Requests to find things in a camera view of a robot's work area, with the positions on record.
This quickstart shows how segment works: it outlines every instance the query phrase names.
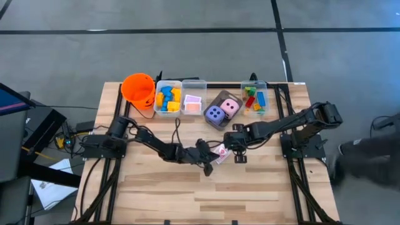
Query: computer screen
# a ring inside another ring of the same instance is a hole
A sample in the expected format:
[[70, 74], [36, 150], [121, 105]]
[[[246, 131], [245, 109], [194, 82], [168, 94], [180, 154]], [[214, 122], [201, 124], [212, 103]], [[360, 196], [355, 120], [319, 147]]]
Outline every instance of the computer screen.
[[0, 83], [0, 116], [28, 110], [35, 106], [28, 98]]

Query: orange cup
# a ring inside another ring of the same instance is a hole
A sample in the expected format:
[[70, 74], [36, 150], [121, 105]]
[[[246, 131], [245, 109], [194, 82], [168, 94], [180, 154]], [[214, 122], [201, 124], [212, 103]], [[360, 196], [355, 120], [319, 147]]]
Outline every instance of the orange cup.
[[154, 104], [156, 85], [151, 76], [144, 73], [132, 74], [121, 86], [122, 96], [137, 109], [149, 109]]

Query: dice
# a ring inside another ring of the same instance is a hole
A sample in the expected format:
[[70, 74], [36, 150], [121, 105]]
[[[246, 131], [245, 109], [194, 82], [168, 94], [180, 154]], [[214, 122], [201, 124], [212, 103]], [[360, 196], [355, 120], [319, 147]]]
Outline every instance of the dice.
[[226, 119], [232, 119], [239, 110], [239, 104], [233, 99], [227, 99], [221, 104], [221, 109], [225, 112]]
[[206, 119], [215, 125], [220, 125], [224, 118], [225, 112], [218, 106], [211, 106], [206, 112]]

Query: wooden tabletop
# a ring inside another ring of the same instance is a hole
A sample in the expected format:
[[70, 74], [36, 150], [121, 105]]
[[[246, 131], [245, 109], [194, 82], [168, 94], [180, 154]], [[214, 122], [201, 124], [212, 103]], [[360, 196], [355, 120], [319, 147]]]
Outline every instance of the wooden tabletop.
[[[307, 87], [289, 83], [294, 110], [310, 106]], [[109, 126], [118, 95], [118, 82], [107, 82], [102, 91], [96, 126]], [[207, 90], [210, 103], [220, 89]], [[240, 89], [227, 89], [240, 98]], [[273, 90], [268, 91], [270, 110], [265, 121], [278, 119], [278, 109]], [[151, 116], [152, 110], [143, 112]], [[147, 126], [166, 143], [171, 142], [175, 129], [174, 118], [144, 119], [135, 109], [129, 115], [140, 125]], [[225, 131], [217, 131], [202, 116], [181, 115], [179, 135], [184, 147], [194, 146], [197, 139], [223, 140]], [[259, 119], [237, 114], [232, 123], [248, 124]], [[98, 129], [96, 134], [104, 134]], [[164, 162], [148, 147], [130, 143], [122, 160], [114, 207], [113, 224], [296, 224], [296, 213], [290, 185], [288, 164], [282, 157], [279, 135], [275, 134], [263, 147], [247, 151], [247, 164], [235, 164], [231, 154], [222, 164], [214, 166], [209, 177], [195, 165]], [[86, 161], [82, 173], [76, 206], [80, 207], [84, 180], [95, 159]], [[321, 207], [335, 220], [339, 220], [326, 167], [316, 159], [305, 159], [307, 177], [312, 195]], [[104, 160], [95, 167], [84, 198], [84, 210], [89, 207], [99, 191]], [[308, 219], [306, 204], [301, 194], [304, 219]], [[108, 194], [104, 199], [101, 217], [106, 217]]]

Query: concrete floor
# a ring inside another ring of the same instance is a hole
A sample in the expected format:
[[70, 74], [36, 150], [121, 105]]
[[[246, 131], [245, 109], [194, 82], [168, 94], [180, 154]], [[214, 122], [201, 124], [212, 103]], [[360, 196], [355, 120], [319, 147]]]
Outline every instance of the concrete floor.
[[[0, 0], [0, 7], [6, 0]], [[397, 0], [277, 0], [283, 28], [400, 27]], [[247, 0], [12, 0], [2, 30], [274, 28], [270, 1]], [[311, 101], [331, 101], [344, 124], [323, 132], [328, 161], [338, 144], [369, 135], [372, 119], [400, 111], [400, 32], [284, 33], [295, 82]], [[29, 90], [45, 104], [96, 107], [105, 81], [144, 72], [165, 78], [199, 76], [242, 81], [252, 72], [286, 81], [275, 32], [219, 34], [0, 35], [0, 82]], [[96, 112], [60, 109], [73, 125]], [[46, 153], [68, 158], [50, 149]], [[49, 164], [49, 161], [38, 160]], [[74, 159], [72, 164], [80, 163]], [[80, 174], [82, 167], [74, 168]], [[334, 191], [342, 222], [398, 224], [400, 193], [346, 179]], [[67, 223], [74, 198], [35, 224]], [[35, 208], [40, 203], [35, 200]]]

